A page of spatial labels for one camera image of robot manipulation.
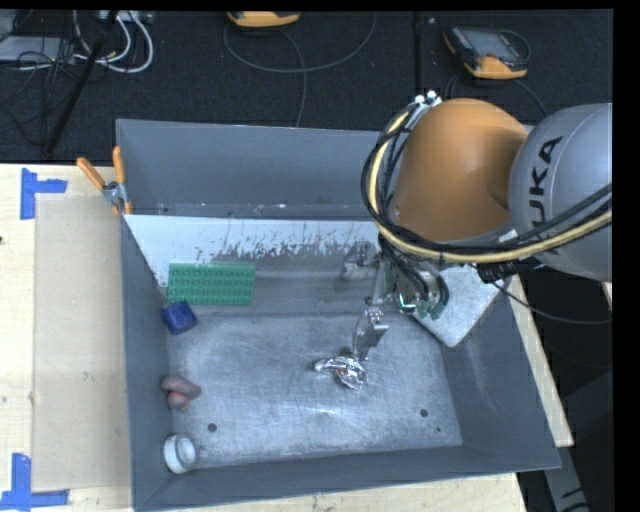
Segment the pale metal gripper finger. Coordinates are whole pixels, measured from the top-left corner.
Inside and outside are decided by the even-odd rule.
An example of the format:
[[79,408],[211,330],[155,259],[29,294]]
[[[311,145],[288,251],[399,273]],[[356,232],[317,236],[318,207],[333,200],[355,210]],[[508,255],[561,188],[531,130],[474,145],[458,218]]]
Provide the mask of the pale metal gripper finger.
[[389,329],[384,312],[378,308],[365,310],[356,322],[352,334],[352,349],[356,360],[364,361]]
[[377,272],[377,251],[367,241],[358,241],[342,259],[341,269],[335,279],[337,291],[363,285],[374,278]]

